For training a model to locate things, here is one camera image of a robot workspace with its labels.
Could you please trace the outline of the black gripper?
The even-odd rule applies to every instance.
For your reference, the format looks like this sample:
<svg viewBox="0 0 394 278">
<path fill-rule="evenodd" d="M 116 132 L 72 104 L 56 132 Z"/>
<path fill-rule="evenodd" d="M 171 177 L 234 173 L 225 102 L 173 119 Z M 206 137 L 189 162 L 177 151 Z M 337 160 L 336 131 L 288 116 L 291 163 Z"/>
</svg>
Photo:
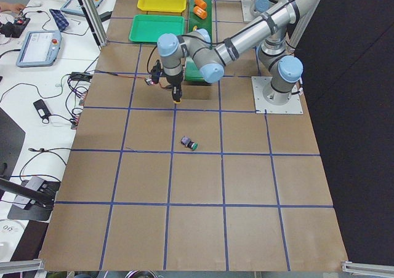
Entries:
<svg viewBox="0 0 394 278">
<path fill-rule="evenodd" d="M 167 82 L 172 84 L 172 99 L 174 103 L 181 103 L 182 101 L 182 81 L 183 81 L 183 66 L 179 65 L 175 68 L 163 68 L 164 75 Z"/>
</svg>

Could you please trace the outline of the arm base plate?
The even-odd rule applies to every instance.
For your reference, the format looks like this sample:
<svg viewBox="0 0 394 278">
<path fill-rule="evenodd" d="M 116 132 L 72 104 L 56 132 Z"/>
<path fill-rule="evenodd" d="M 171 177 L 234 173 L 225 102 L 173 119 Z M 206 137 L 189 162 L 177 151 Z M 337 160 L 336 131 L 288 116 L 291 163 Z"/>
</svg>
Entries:
<svg viewBox="0 0 394 278">
<path fill-rule="evenodd" d="M 288 93 L 279 93 L 271 86 L 272 77 L 251 77 L 254 94 L 255 112 L 257 114 L 303 114 L 298 88 Z"/>
<path fill-rule="evenodd" d="M 258 17 L 262 12 L 255 8 L 255 0 L 241 0 L 243 22 L 249 23 Z"/>
</svg>

